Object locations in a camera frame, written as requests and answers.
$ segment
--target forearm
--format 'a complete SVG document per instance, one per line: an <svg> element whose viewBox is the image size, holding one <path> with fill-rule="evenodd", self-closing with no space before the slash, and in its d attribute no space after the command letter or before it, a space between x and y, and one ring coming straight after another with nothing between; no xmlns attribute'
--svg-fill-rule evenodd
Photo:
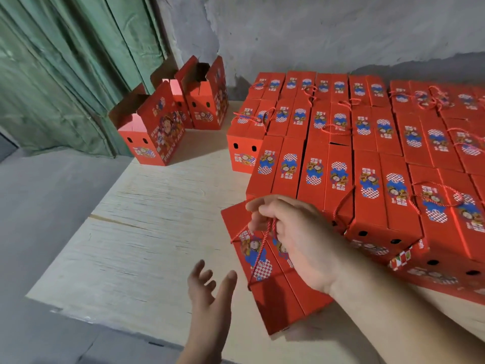
<svg viewBox="0 0 485 364"><path fill-rule="evenodd" d="M330 295L387 364L478 364L485 344L431 306L384 267L351 256Z"/></svg>

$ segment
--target wooden table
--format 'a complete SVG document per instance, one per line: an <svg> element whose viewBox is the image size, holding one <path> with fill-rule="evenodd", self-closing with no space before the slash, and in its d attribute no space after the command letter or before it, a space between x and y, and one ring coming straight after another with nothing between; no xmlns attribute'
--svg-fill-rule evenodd
<svg viewBox="0 0 485 364"><path fill-rule="evenodd" d="M231 103L229 112L239 104ZM249 179L231 170L229 124L226 119L222 131L187 132L168 167L133 160L27 297L71 317L183 345L191 319L186 278L203 258L217 281L230 269L240 277L225 359L382 362L336 303L276 339L266 334L220 216L221 209L245 199ZM485 307L423 291L485 338Z"/></svg>

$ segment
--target hand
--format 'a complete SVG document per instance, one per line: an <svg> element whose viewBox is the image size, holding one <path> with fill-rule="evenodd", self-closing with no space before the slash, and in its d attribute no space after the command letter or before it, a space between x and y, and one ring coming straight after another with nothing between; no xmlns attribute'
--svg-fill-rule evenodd
<svg viewBox="0 0 485 364"><path fill-rule="evenodd" d="M342 264L355 251L312 205L282 195L268 195L246 204L251 211L251 231L266 231L268 218L276 218L278 240L303 281L311 288L329 293Z"/></svg>
<svg viewBox="0 0 485 364"><path fill-rule="evenodd" d="M217 296L210 269L202 272L205 262L199 261L187 283L192 301L192 320L189 339L178 363L219 363L231 325L231 301L238 276L230 271L221 283Z"/></svg>

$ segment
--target red and white checkered pattern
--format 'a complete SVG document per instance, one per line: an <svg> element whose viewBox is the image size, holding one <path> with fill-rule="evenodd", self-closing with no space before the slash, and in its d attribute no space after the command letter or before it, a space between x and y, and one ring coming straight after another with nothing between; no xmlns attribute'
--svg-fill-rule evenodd
<svg viewBox="0 0 485 364"><path fill-rule="evenodd" d="M260 166L260 167L258 167L258 174L269 175L272 170L273 170L272 167Z"/></svg>
<svg viewBox="0 0 485 364"><path fill-rule="evenodd" d="M403 175L399 175L399 174L395 174L395 173L390 173L390 174L387 174L385 176L385 178L388 180L388 181L391 181L395 184L397 183L403 183L404 182L404 177Z"/></svg>
<svg viewBox="0 0 485 364"><path fill-rule="evenodd" d="M254 276L256 277L257 281L261 281L269 278L271 276L272 270L273 266L268 259L264 262L259 261L258 265L256 265L256 271L254 272Z"/></svg>
<svg viewBox="0 0 485 364"><path fill-rule="evenodd" d="M322 183L322 178L321 177L316 177L316 176L306 176L306 183L310 185L318 185Z"/></svg>
<svg viewBox="0 0 485 364"><path fill-rule="evenodd" d="M364 197L369 199L376 199L379 196L379 190L374 190L372 188L362 188L360 192Z"/></svg>
<svg viewBox="0 0 485 364"><path fill-rule="evenodd" d="M407 139L406 143L407 143L408 146L411 146L411 147L414 147L414 148L419 148L423 145L420 141L417 141L417 140L414 140L414 139L413 140Z"/></svg>
<svg viewBox="0 0 485 364"><path fill-rule="evenodd" d="M332 168L336 170L346 170L347 169L347 164L344 162L334 162L332 163Z"/></svg>
<svg viewBox="0 0 485 364"><path fill-rule="evenodd" d="M287 153L283 156L283 159L287 161L297 161L298 156L294 153Z"/></svg>
<svg viewBox="0 0 485 364"><path fill-rule="evenodd" d="M379 120L377 121L377 123L378 123L379 125L391 125L391 122L390 122L389 120L386 120L386 119L379 119Z"/></svg>
<svg viewBox="0 0 485 364"><path fill-rule="evenodd" d="M448 220L446 213L440 212L438 210L426 210L426 215L431 221L445 223Z"/></svg>
<svg viewBox="0 0 485 364"><path fill-rule="evenodd" d="M359 135L370 135L371 130L370 129L357 129L357 134L359 134Z"/></svg>

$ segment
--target floor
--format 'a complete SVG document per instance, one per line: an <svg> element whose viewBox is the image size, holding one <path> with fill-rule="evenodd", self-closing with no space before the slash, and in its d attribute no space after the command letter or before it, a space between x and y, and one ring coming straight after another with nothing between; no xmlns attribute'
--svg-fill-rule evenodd
<svg viewBox="0 0 485 364"><path fill-rule="evenodd" d="M166 343L66 318L24 297L130 160L17 150L0 163L1 363L175 363L179 349Z"/></svg>

